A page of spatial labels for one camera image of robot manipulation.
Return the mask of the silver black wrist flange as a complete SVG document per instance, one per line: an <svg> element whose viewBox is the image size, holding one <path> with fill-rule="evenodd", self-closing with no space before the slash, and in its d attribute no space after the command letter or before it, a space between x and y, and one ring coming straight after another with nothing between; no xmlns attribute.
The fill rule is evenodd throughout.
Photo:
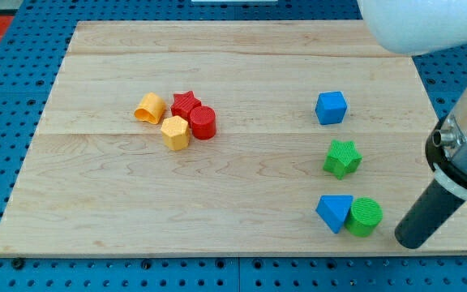
<svg viewBox="0 0 467 292"><path fill-rule="evenodd" d="M427 138L425 154L435 182L467 201L467 88Z"/></svg>

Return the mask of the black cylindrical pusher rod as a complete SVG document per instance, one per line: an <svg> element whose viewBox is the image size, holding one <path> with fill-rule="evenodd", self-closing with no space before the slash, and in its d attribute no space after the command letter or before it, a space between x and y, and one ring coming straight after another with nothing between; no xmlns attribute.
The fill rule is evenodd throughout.
<svg viewBox="0 0 467 292"><path fill-rule="evenodd" d="M397 242L419 248L464 202L433 179L396 226Z"/></svg>

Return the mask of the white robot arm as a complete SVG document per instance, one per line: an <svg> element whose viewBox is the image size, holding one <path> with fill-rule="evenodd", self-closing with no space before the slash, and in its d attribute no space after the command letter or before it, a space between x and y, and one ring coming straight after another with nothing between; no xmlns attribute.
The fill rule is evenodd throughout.
<svg viewBox="0 0 467 292"><path fill-rule="evenodd" d="M467 43L467 1L358 0L366 26L395 54L420 55ZM420 247L467 201L467 87L425 143L434 178L395 229L400 245Z"/></svg>

